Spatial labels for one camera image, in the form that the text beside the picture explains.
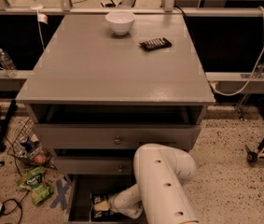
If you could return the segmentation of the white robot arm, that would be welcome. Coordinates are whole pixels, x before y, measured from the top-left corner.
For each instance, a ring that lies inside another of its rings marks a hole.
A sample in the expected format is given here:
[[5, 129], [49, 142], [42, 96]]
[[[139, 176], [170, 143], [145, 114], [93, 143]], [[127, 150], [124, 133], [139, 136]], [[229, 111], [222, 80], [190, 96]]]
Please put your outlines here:
[[148, 143], [133, 158], [135, 184], [118, 193], [91, 195], [95, 220], [121, 214], [141, 215], [147, 224], [198, 224], [183, 186], [196, 174], [194, 159], [184, 150]]

